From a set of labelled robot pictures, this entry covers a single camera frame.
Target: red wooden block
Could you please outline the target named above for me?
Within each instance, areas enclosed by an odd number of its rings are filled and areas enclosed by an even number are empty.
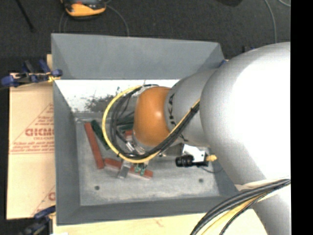
[[[99,146],[97,143],[97,139],[96,139],[96,136],[94,135],[91,123],[86,122],[84,124],[84,126],[85,126],[85,131],[86,131],[90,146],[91,146],[93,157],[94,157],[96,164],[97,164],[97,168],[102,169],[104,167],[104,162],[103,162],[103,158],[101,156],[100,149],[99,149]]]

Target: green object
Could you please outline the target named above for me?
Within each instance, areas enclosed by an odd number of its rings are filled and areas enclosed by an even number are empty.
[[[143,175],[145,174],[145,170],[146,170],[146,169],[144,169],[144,168],[141,169],[141,171],[140,171],[140,175],[141,175],[141,176],[143,176]]]
[[[136,165],[136,167],[134,168],[135,173],[138,173],[140,171],[140,167],[139,165]]]
[[[106,150],[109,150],[110,147],[107,144],[106,140],[104,139],[103,132],[102,132],[102,129],[101,129],[100,125],[97,123],[96,120],[93,120],[90,123],[91,123],[93,131],[95,132],[95,134],[99,138],[99,140],[102,142],[104,148]]]

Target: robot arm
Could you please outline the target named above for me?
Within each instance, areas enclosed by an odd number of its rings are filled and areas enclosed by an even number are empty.
[[[210,147],[233,183],[290,178],[290,51],[290,43],[261,47],[173,88],[146,89],[134,114],[135,147],[144,156],[189,111],[173,143]],[[290,188],[254,208],[268,234],[291,234]]]

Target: orange device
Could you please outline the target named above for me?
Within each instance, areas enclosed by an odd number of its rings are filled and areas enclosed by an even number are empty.
[[[106,10],[102,0],[60,0],[65,11],[72,17],[90,18]]]

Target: cardboard sheet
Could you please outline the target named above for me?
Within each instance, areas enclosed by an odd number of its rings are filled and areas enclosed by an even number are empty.
[[[7,219],[55,204],[52,83],[10,89]]]

